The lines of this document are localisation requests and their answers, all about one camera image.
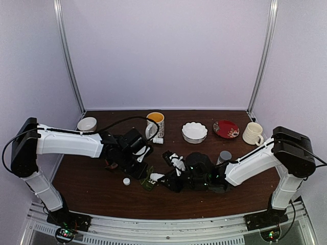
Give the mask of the small white bottle cap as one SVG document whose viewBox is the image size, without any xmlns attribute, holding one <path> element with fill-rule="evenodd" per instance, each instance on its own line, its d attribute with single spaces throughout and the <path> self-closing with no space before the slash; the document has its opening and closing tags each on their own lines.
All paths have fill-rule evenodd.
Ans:
<svg viewBox="0 0 327 245">
<path fill-rule="evenodd" d="M 131 180 L 129 178 L 124 178 L 123 183 L 124 183 L 124 185 L 128 186 L 131 184 Z"/>
</svg>

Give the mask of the green pill organizer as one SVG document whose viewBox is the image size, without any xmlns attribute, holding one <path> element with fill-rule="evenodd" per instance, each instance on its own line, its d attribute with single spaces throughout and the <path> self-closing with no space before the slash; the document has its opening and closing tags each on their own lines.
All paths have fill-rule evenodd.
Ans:
<svg viewBox="0 0 327 245">
<path fill-rule="evenodd" d="M 154 171 L 154 167 L 153 166 L 149 167 L 146 171 L 146 177 L 139 181 L 143 189 L 145 189 L 146 191 L 151 191 L 156 184 L 156 182 L 151 180 L 150 178 L 150 175 L 153 173 L 153 171 Z"/>
</svg>

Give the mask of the large orange pill bottle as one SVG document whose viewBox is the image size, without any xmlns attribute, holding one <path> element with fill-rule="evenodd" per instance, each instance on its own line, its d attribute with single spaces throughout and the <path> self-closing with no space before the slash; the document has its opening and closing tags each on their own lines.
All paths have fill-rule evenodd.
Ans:
<svg viewBox="0 0 327 245">
<path fill-rule="evenodd" d="M 106 170 L 114 170 L 118 167 L 118 165 L 116 163 L 112 163 L 112 164 L 107 164 L 105 169 Z"/>
</svg>

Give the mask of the small white pill bottle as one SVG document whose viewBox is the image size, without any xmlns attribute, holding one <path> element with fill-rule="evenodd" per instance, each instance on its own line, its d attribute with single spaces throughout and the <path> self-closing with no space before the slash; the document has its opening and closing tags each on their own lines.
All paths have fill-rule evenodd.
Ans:
<svg viewBox="0 0 327 245">
<path fill-rule="evenodd" d="M 155 181 L 155 182 L 157 182 L 160 178 L 162 178 L 162 177 L 164 177 L 164 175 L 163 174 L 158 174 L 158 173 L 151 173 L 150 174 L 150 179 L 152 180 L 152 181 Z"/>
</svg>

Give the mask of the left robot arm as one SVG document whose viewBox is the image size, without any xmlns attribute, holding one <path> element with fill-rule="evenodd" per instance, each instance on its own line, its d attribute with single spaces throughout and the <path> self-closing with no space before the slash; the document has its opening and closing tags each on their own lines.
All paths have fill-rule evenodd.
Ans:
<svg viewBox="0 0 327 245">
<path fill-rule="evenodd" d="M 106 131 L 80 132 L 49 128 L 39 124 L 34 117 L 28 118 L 12 141 L 10 170 L 23 179 L 35 192 L 54 219 L 63 227 L 70 226 L 73 214 L 65 208 L 64 198 L 50 183 L 37 165 L 37 156 L 64 154 L 105 159 L 117 164 L 127 175 L 140 180 L 146 176 L 144 158 L 153 148 L 136 129 L 124 135 Z"/>
</svg>

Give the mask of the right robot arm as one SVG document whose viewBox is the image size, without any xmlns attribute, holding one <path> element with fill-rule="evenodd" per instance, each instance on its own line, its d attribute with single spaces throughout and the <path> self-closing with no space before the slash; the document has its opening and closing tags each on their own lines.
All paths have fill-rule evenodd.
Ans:
<svg viewBox="0 0 327 245">
<path fill-rule="evenodd" d="M 274 128 L 272 136 L 250 153 L 219 165 L 200 152 L 183 158 L 166 151 L 162 157 L 174 169 L 158 181 L 174 192 L 189 188 L 225 193 L 270 168 L 284 166 L 287 172 L 271 195 L 269 209 L 262 214 L 262 221 L 269 226 L 281 218 L 302 181 L 316 170 L 309 137 L 282 126 Z"/>
</svg>

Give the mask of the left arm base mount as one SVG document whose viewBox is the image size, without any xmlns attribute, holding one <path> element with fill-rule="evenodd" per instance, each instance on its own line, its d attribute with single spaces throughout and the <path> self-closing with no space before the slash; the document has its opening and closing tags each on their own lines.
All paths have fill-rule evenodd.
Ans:
<svg viewBox="0 0 327 245">
<path fill-rule="evenodd" d="M 48 210 L 46 220 L 50 224 L 58 225 L 70 231 L 87 232 L 91 223 L 91 216 L 71 212 L 66 204 L 56 211 Z"/>
</svg>

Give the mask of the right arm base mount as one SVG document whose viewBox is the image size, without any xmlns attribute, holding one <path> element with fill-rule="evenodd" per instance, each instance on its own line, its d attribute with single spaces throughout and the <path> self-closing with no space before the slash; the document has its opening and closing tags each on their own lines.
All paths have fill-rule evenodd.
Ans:
<svg viewBox="0 0 327 245">
<path fill-rule="evenodd" d="M 277 226 L 280 223 L 287 222 L 289 219 L 286 215 L 286 209 L 277 210 L 269 207 L 265 211 L 245 215 L 244 220 L 247 230 L 252 231 Z"/>
</svg>

